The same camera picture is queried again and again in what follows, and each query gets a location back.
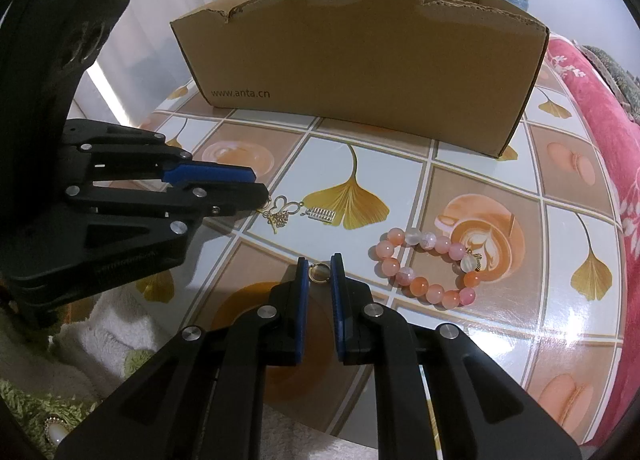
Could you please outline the white curtain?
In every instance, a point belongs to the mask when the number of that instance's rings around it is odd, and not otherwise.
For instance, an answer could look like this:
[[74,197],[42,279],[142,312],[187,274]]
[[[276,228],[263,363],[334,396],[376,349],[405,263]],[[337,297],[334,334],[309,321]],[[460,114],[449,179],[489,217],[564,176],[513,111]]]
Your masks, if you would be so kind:
[[170,22],[213,0],[129,0],[98,65],[137,124],[190,78]]

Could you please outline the patterned vinyl tablecloth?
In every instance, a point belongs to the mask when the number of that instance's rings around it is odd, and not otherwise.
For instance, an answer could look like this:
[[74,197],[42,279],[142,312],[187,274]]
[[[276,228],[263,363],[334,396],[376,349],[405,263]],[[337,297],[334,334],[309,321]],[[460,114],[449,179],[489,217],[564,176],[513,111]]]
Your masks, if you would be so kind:
[[578,443],[592,440],[622,356],[622,220],[582,114],[540,69],[506,151],[304,115],[217,110],[193,84],[143,122],[198,160],[247,165],[271,206],[206,222],[186,261],[137,283],[168,331],[233,323],[299,258],[310,288],[306,356],[269,371],[266,401],[374,445],[373,376],[335,356],[329,258],[411,324],[461,327]]

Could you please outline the brown cardboard box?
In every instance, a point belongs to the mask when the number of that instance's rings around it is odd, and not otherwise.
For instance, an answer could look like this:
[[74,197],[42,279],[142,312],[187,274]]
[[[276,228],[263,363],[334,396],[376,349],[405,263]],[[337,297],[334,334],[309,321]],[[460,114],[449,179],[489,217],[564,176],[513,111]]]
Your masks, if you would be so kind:
[[319,116],[497,157],[549,41],[504,0],[216,0],[171,24],[210,105]]

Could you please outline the pink floral blanket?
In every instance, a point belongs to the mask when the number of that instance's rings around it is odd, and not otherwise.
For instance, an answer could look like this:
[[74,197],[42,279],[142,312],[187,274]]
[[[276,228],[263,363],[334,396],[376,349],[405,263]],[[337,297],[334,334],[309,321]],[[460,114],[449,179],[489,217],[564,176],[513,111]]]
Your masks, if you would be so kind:
[[622,220],[626,272],[624,344],[611,398],[591,441],[600,446],[639,390],[639,124],[629,119],[597,70],[570,40],[553,34],[546,62],[561,77],[587,122],[614,186],[615,206]]

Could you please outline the grey blanket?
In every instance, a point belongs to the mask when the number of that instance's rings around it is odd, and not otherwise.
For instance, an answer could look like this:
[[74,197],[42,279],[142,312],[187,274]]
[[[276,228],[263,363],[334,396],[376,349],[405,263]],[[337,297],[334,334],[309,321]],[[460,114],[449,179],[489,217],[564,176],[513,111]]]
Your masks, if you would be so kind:
[[581,46],[591,65],[618,99],[620,105],[631,117],[639,116],[639,78],[623,69],[611,55],[597,46]]

